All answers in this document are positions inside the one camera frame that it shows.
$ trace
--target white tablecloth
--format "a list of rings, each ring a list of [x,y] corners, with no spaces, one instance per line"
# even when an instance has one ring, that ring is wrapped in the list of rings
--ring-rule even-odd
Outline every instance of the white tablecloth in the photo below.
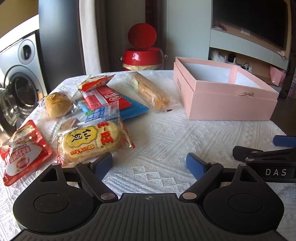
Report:
[[[132,95],[123,79],[125,72],[116,76],[108,84],[117,91]],[[143,75],[163,87],[171,96],[179,100],[172,71],[144,71]],[[55,91],[77,91],[76,86],[84,80],[75,77],[65,80]],[[54,122],[46,125],[37,121],[40,109],[30,115],[42,136],[52,142],[57,128]],[[232,157],[236,145],[264,151],[280,149],[272,144],[275,135],[284,134],[271,121],[193,121],[188,120],[182,107],[167,113],[149,111],[141,116],[125,121],[130,137],[136,145],[134,150],[119,150],[114,156],[114,165],[104,178],[104,183],[119,196],[124,193],[176,193],[179,196],[196,180],[187,170],[185,157],[193,152],[204,161],[218,161],[224,167],[236,168],[239,162]],[[52,155],[38,172],[32,171],[10,187],[0,182],[0,240],[10,240],[19,231],[12,207],[18,195],[44,170],[56,160]],[[4,164],[0,165],[3,176]],[[278,232],[286,239],[296,240],[296,184],[270,183],[272,189],[282,199],[285,207]]]

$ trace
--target floor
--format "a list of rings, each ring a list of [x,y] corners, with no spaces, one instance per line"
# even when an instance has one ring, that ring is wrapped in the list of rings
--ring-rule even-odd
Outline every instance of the floor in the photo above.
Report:
[[[278,99],[271,120],[287,135],[296,135],[296,99]]]

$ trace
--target trash can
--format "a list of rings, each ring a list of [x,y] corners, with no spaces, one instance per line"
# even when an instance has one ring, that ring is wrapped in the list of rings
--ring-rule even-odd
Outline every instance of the trash can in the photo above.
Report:
[[[121,60],[124,70],[163,69],[164,56],[160,48],[151,47],[156,41],[156,30],[147,23],[138,23],[128,32],[133,48],[124,52]]]

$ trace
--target pink cardboard box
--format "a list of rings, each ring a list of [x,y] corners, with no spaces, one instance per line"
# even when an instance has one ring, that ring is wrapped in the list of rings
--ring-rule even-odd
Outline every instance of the pink cardboard box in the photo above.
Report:
[[[174,83],[191,120],[268,121],[278,93],[232,64],[176,57]]]

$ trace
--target black screen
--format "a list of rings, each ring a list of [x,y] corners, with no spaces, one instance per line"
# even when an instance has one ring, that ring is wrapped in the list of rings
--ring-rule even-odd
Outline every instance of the black screen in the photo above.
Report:
[[[287,3],[284,0],[213,0],[213,20],[252,31],[286,49]]]

